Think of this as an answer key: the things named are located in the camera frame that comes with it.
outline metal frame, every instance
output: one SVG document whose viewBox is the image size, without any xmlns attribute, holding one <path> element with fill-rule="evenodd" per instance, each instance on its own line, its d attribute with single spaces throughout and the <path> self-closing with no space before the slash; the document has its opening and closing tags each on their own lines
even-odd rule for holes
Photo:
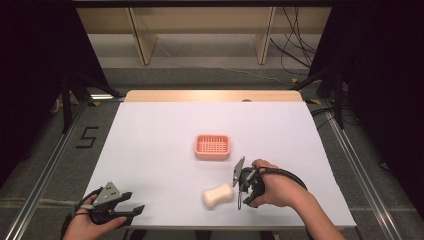
<svg viewBox="0 0 424 240">
<path fill-rule="evenodd" d="M 331 104 L 327 99 L 322 100 L 324 107 L 331 107 Z M 327 118 L 330 121 L 331 128 L 334 131 L 334 134 L 337 137 L 337 140 L 342 147 L 347 160 L 349 161 L 350 166 L 352 167 L 353 172 L 359 182 L 359 185 L 362 188 L 362 191 L 365 195 L 365 198 L 368 200 L 368 203 L 373 210 L 375 217 L 380 224 L 380 227 L 386 236 L 387 239 L 403 239 L 400 231 L 398 230 L 395 221 L 393 220 L 392 215 L 387 210 L 383 200 L 378 195 L 374 185 L 372 184 L 371 179 L 369 178 L 365 168 L 362 166 L 361 160 L 355 152 L 352 144 L 349 141 L 346 132 L 343 129 L 340 129 L 337 122 L 334 120 L 332 113 L 327 112 Z"/>
</svg>

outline cable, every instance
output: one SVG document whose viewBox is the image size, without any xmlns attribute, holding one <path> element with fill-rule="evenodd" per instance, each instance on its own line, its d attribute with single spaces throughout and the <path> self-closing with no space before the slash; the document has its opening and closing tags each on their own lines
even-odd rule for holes
<svg viewBox="0 0 424 240">
<path fill-rule="evenodd" d="M 316 51 L 313 47 L 311 47 L 310 45 L 308 45 L 303 39 L 302 39 L 302 37 L 301 37 L 301 35 L 300 35 L 300 26 L 299 26 L 299 20 L 298 20 L 298 17 L 299 17 L 299 8 L 298 7 L 295 7 L 295 21 L 294 21 L 294 23 L 292 24 L 292 21 L 290 20 L 290 18 L 289 18 L 289 16 L 288 16 L 288 14 L 287 14 L 287 12 L 286 12 L 286 9 L 285 9 L 285 7 L 283 7 L 283 11 L 284 11 L 284 14 L 286 15 L 286 18 L 287 18 L 287 21 L 289 22 L 289 24 L 290 24 L 290 28 L 292 29 L 292 31 L 291 31 L 291 33 L 290 33 L 290 36 L 289 37 L 287 37 L 287 35 L 285 34 L 285 37 L 287 38 L 287 42 L 286 43 L 288 43 L 288 42 L 290 42 L 290 43 L 292 43 L 295 47 L 298 47 L 298 48 L 300 48 L 300 49 L 302 49 L 302 52 L 303 52 L 303 55 L 304 55 L 304 57 L 305 57 L 305 59 L 306 59 L 306 61 L 307 61 L 307 63 L 308 63 L 308 66 L 310 67 L 310 64 L 312 63 L 312 59 L 311 59 L 311 57 L 308 55 L 308 52 L 309 53 L 313 53 L 312 51 Z M 291 36 L 292 35 L 295 35 L 295 37 L 297 38 L 297 40 L 299 41 L 299 44 L 300 44 L 300 46 L 297 46 L 296 44 L 294 44 L 292 41 L 291 41 Z"/>
<path fill-rule="evenodd" d="M 323 113 L 323 112 L 327 112 L 329 110 L 334 110 L 334 107 L 320 108 L 320 109 L 317 109 L 317 110 L 313 110 L 313 111 L 311 111 L 311 115 L 312 115 L 312 117 L 315 117 L 316 115 Z"/>
<path fill-rule="evenodd" d="M 284 85 L 287 85 L 287 86 L 295 86 L 296 84 L 292 84 L 292 83 L 286 83 L 286 82 L 283 82 L 283 80 L 280 80 L 280 79 L 278 79 L 278 78 L 272 78 L 272 77 L 265 77 L 265 76 L 260 76 L 260 75 L 256 75 L 256 74 L 254 74 L 254 73 L 251 73 L 251 72 L 247 72 L 247 71 L 241 71 L 241 70 L 235 70 L 235 69 L 230 69 L 230 68 L 212 68 L 212 67 L 204 67 L 204 66 L 190 66 L 190 65 L 182 65 L 182 64 L 180 64 L 180 63 L 178 63 L 176 60 L 175 60 L 175 58 L 174 58 L 174 56 L 172 56 L 169 52 L 167 52 L 159 43 L 156 43 L 157 45 L 158 45 L 158 47 L 166 54 L 166 55 L 168 55 L 169 57 L 171 57 L 171 59 L 172 59 L 172 61 L 174 61 L 174 63 L 177 65 L 177 66 L 179 66 L 179 67 L 183 67 L 183 68 L 205 68 L 205 69 L 220 69 L 220 70 L 224 70 L 224 71 L 229 71 L 229 72 L 236 72 L 236 73 L 243 73 L 243 74 L 247 74 L 247 75 L 250 75 L 250 76 L 253 76 L 253 77 L 257 77 L 257 78 L 262 78 L 262 79 L 268 79 L 268 80 L 274 80 L 274 81 L 277 81 L 277 82 L 280 82 L 280 83 L 282 83 L 282 84 L 284 84 Z"/>
<path fill-rule="evenodd" d="M 289 57 L 291 57 L 291 58 L 293 58 L 294 60 L 296 60 L 297 62 L 299 62 L 300 64 L 302 64 L 303 66 L 305 66 L 305 67 L 307 67 L 307 68 L 309 68 L 309 66 L 306 64 L 306 63 L 304 63 L 304 62 L 302 62 L 302 61 L 300 61 L 297 57 L 295 57 L 295 56 L 293 56 L 293 55 L 291 55 L 290 53 L 288 53 L 287 51 L 285 51 L 284 49 L 282 49 L 280 46 L 278 46 L 275 42 L 274 42 L 274 40 L 272 40 L 272 38 L 270 38 L 269 40 L 271 40 L 271 42 L 281 51 L 281 52 L 283 52 L 283 53 L 285 53 L 286 55 L 289 55 Z"/>
<path fill-rule="evenodd" d="M 319 126 L 317 127 L 317 130 L 319 130 L 322 126 L 324 126 L 324 124 L 328 123 L 331 119 L 334 119 L 334 117 L 331 117 L 331 118 L 329 118 L 329 119 L 325 120 L 325 122 L 321 123 L 321 125 L 319 125 Z"/>
</svg>

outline gray floor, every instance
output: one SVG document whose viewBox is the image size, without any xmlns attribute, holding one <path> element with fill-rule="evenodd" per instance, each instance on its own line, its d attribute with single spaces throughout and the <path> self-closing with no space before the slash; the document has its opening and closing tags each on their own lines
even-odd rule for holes
<svg viewBox="0 0 424 240">
<path fill-rule="evenodd" d="M 284 44 L 282 36 L 273 36 Z M 280 53 L 270 46 L 267 63 L 258 65 L 250 36 L 247 35 L 164 35 L 160 36 L 154 57 L 148 66 L 138 64 L 133 39 L 128 35 L 92 35 L 99 61 L 110 85 L 121 92 L 131 89 L 288 89 L 293 78 L 303 75 L 285 72 L 281 67 Z M 310 45 L 319 36 L 305 36 Z M 301 58 L 295 47 L 291 51 Z M 284 66 L 297 73 L 307 69 L 297 62 L 283 58 Z M 304 90 L 304 99 L 316 99 L 319 82 Z M 60 164 L 43 193 L 37 209 L 23 235 L 23 239 L 58 239 L 64 216 L 75 201 L 81 199 L 91 173 L 100 155 L 112 124 L 117 101 L 101 102 L 88 106 L 75 126 Z M 308 105 L 311 110 L 322 108 L 320 104 Z M 379 154 L 349 110 L 343 112 L 345 133 L 354 146 L 359 159 L 376 191 L 394 219 L 403 239 L 424 239 L 424 222 L 402 191 L 390 171 L 379 167 Z M 30 150 L 30 158 L 22 161 L 0 190 L 0 238 L 8 228 L 31 193 L 36 181 L 61 136 L 62 115 L 52 113 L 51 118 Z M 347 201 L 358 228 L 344 229 L 347 239 L 386 239 L 377 218 L 368 203 L 345 152 L 331 128 L 328 116 L 315 117 L 334 177 Z M 92 148 L 81 136 L 86 127 L 98 127 L 90 136 L 96 137 Z M 113 231 L 102 239 L 122 239 L 124 229 Z M 253 239 L 256 233 L 215 233 L 213 239 Z M 276 233 L 279 239 L 307 239 L 304 230 Z M 151 231 L 146 239 L 193 239 L 190 231 Z"/>
</svg>

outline orange basket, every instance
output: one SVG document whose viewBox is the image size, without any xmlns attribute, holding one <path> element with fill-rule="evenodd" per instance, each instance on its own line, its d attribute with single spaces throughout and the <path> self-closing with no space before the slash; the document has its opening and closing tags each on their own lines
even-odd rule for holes
<svg viewBox="0 0 424 240">
<path fill-rule="evenodd" d="M 215 134 L 198 135 L 194 155 L 203 160 L 226 160 L 230 157 L 230 137 Z"/>
</svg>

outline white tabletop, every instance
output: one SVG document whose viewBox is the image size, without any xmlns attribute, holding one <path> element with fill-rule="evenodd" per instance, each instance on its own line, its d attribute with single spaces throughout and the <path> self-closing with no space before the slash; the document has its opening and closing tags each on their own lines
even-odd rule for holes
<svg viewBox="0 0 424 240">
<path fill-rule="evenodd" d="M 198 160 L 198 134 L 227 134 L 231 156 Z M 121 103 L 86 194 L 112 181 L 133 192 L 117 210 L 145 204 L 132 226 L 144 229 L 283 229 L 304 226 L 290 208 L 230 202 L 207 209 L 202 192 L 231 183 L 242 156 L 245 167 L 262 158 L 300 177 L 336 226 L 356 226 L 314 121 L 303 102 Z"/>
</svg>

